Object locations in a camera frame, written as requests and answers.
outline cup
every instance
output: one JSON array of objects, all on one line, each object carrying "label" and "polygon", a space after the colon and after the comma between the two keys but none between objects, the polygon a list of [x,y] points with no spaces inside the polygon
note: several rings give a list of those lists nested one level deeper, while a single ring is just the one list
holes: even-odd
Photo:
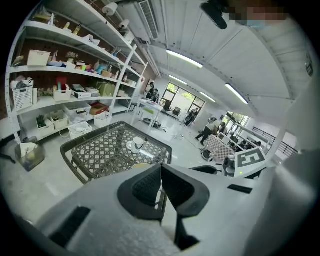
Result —
[{"label": "cup", "polygon": [[142,149],[145,141],[142,138],[134,137],[131,143],[131,152],[134,154],[138,154]]}]

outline table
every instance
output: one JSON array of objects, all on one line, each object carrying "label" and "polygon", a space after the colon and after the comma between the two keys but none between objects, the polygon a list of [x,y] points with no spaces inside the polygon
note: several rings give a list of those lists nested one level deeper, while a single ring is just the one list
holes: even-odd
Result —
[{"label": "table", "polygon": [[148,132],[149,132],[149,131],[151,130],[151,127],[153,126],[154,122],[157,120],[157,118],[158,118],[158,116],[159,116],[159,113],[161,112],[161,110],[163,109],[163,107],[160,106],[160,105],[158,105],[158,104],[151,105],[151,104],[149,104],[149,103],[147,103],[147,102],[151,102],[151,101],[149,101],[149,100],[147,100],[147,99],[140,99],[140,100],[138,100],[138,102],[137,102],[137,107],[135,108],[134,115],[133,115],[133,118],[132,118],[132,121],[131,121],[131,125],[134,124],[134,121],[135,121],[135,119],[137,118],[137,112],[139,111],[138,109],[139,109],[140,105],[144,105],[146,108],[155,111],[155,113],[152,115],[152,119],[151,119],[151,122],[150,122],[150,124],[149,124],[149,128],[148,128]]},{"label": "table", "polygon": [[[134,137],[146,140],[137,154],[127,148],[127,143]],[[60,151],[66,164],[83,184],[130,170],[135,164],[170,164],[172,158],[170,146],[123,121],[71,140],[63,144]]]},{"label": "table", "polygon": [[213,157],[216,157],[220,162],[222,162],[227,156],[235,154],[235,152],[230,147],[226,146],[219,138],[214,135],[209,136],[204,149],[208,149],[211,152],[208,161],[211,161]]}]

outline shelf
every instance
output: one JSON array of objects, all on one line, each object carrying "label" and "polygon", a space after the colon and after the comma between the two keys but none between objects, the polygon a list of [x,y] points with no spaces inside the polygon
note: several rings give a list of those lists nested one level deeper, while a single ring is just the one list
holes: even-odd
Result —
[{"label": "shelf", "polygon": [[72,47],[107,62],[118,63],[122,66],[125,65],[120,59],[114,57],[106,50],[103,50],[88,40],[85,40],[82,37],[61,28],[49,26],[37,21],[27,21],[25,23],[25,27],[26,38],[28,39],[44,40],[55,44]]},{"label": "shelf", "polygon": [[71,103],[71,102],[89,102],[89,101],[103,101],[103,100],[112,100],[113,97],[90,97],[90,98],[76,98],[71,96],[71,98],[69,100],[64,100],[64,101],[55,101],[53,97],[51,96],[42,96],[40,98],[38,98],[38,102],[37,104],[34,104],[28,108],[19,110],[18,112],[16,112],[15,109],[12,110],[12,113],[16,113],[17,116],[34,111],[34,110],[38,110],[38,109],[42,109],[42,108],[46,108],[46,107],[50,107],[50,106],[54,106],[54,105],[60,105],[60,104],[65,104],[65,103]]},{"label": "shelf", "polygon": [[[86,122],[88,122],[88,121],[91,121],[93,119],[94,119],[94,116],[91,115],[91,114],[88,114],[87,118],[85,120],[86,120]],[[24,128],[26,130],[26,135],[28,136],[28,138],[36,136],[38,141],[41,141],[41,140],[43,140],[43,139],[45,139],[45,138],[47,138],[47,137],[49,137],[49,136],[51,136],[53,134],[59,133],[60,131],[68,130],[68,126],[62,127],[60,129],[55,129],[52,133],[49,133],[49,134],[47,134],[45,136],[41,136],[40,133],[39,133],[39,129],[37,128],[36,120],[32,120],[32,121],[29,121],[29,122],[24,124]],[[93,128],[92,130],[93,131],[96,129],[96,127],[93,125],[93,123],[91,123],[90,126],[92,126],[92,128]]]},{"label": "shelf", "polygon": [[127,110],[128,110],[128,107],[122,106],[120,104],[115,104],[113,111],[112,111],[112,114],[116,114],[116,113],[127,111]]},{"label": "shelf", "polygon": [[131,87],[131,88],[137,88],[137,87],[135,87],[135,86],[133,86],[131,84],[125,83],[125,82],[121,82],[121,84],[124,85],[124,86]]},{"label": "shelf", "polygon": [[116,100],[132,100],[131,97],[116,97]]},{"label": "shelf", "polygon": [[[113,47],[119,47],[128,56],[132,51],[130,43],[98,11],[84,0],[51,0],[45,6],[58,14],[78,23],[96,36],[104,39]],[[146,65],[138,54],[133,55],[133,62]]]},{"label": "shelf", "polygon": [[137,75],[138,77],[141,77],[141,75],[140,75],[137,71],[134,71],[134,70],[132,69],[132,67],[127,67],[126,70],[129,71],[129,72],[132,73],[132,74]]},{"label": "shelf", "polygon": [[32,72],[32,71],[49,71],[49,72],[65,72],[65,73],[72,73],[72,74],[79,74],[88,77],[99,78],[103,80],[107,80],[110,82],[117,83],[118,80],[111,79],[108,77],[104,77],[100,74],[94,74],[91,72],[79,70],[79,69],[70,69],[66,67],[57,67],[57,66],[17,66],[11,67],[10,73],[18,73],[18,72]]}]

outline window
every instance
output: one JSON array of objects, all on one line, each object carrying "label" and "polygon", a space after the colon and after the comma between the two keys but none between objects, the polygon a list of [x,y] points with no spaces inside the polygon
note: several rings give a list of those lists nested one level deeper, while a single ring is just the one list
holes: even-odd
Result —
[{"label": "window", "polygon": [[166,101],[171,101],[171,111],[177,107],[181,109],[181,113],[184,114],[187,114],[197,108],[201,110],[205,104],[202,99],[199,99],[192,93],[174,85],[173,83],[168,84],[159,105],[163,107],[166,104]]}]

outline metal grid cart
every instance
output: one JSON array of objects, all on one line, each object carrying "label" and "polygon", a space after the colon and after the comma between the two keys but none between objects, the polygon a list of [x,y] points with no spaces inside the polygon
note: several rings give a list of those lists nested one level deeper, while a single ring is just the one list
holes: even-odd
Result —
[{"label": "metal grid cart", "polygon": [[[134,137],[145,140],[137,154],[127,148]],[[171,164],[172,148],[132,127],[116,122],[65,143],[62,157],[75,176],[86,184],[92,179],[121,173],[135,164]],[[164,211],[167,197],[161,193],[158,209]]]}]

